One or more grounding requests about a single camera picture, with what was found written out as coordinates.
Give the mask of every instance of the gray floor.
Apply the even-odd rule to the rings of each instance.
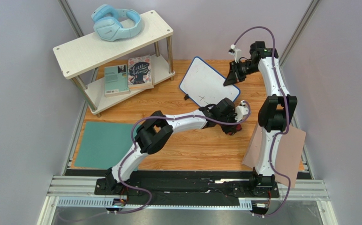
[[[279,202],[272,201],[270,210],[275,210]],[[104,212],[101,208],[68,207],[57,208],[64,219],[75,220],[87,218]],[[68,225],[57,217],[53,225]],[[253,217],[249,211],[237,210],[150,210],[136,213],[114,215],[105,214],[77,225],[322,225],[321,217],[315,201],[287,202],[277,215],[265,219]]]

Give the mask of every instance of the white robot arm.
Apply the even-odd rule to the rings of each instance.
[[[236,123],[241,121],[242,118],[246,118],[249,113],[250,108],[244,101],[235,107],[234,103],[228,98],[221,100],[217,105],[208,105],[185,114],[163,115],[160,111],[156,111],[152,117],[159,116],[165,118],[165,120],[148,118],[138,128],[135,145],[131,146],[128,153],[117,165],[109,169],[111,174],[106,176],[109,186],[113,187],[121,180],[128,180],[135,168],[148,155],[161,150],[172,134],[193,129],[211,128],[217,124],[212,120],[217,120],[233,123],[233,125],[220,125],[224,133],[233,135],[241,130],[241,126]]]
[[[250,59],[242,62],[240,57],[241,50],[231,45],[229,53],[235,57],[235,61],[230,62],[230,72],[224,86],[239,83],[245,80],[246,75],[260,71],[266,92],[267,99],[259,111],[258,122],[262,130],[262,144],[259,159],[256,163],[254,171],[256,172],[257,186],[269,187],[274,182],[274,171],[270,162],[275,166],[275,160],[278,152],[278,145],[282,138],[280,133],[285,130],[287,125],[285,102],[280,88],[283,90],[289,109],[289,118],[292,118],[297,104],[297,98],[290,96],[283,82],[281,72],[279,70],[278,54],[274,53],[274,67],[272,49],[266,48],[264,42],[256,41],[250,46]]]

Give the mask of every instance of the light blue headphones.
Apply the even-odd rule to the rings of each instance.
[[[123,28],[119,22],[120,17],[127,17],[134,21],[135,26]],[[140,15],[132,9],[115,9],[103,4],[91,15],[94,21],[94,31],[106,41],[114,41],[120,38],[130,38],[137,35],[142,27]]]

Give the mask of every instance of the white whiteboard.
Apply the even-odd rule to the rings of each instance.
[[[235,101],[241,90],[234,85],[223,86],[225,77],[199,57],[192,60],[180,89],[198,106],[217,104],[224,98]]]

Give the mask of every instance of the book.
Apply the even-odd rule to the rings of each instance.
[[[105,67],[105,97],[129,93],[127,65]]]
[[[150,55],[131,58],[128,60],[128,87],[130,90],[153,88]]]

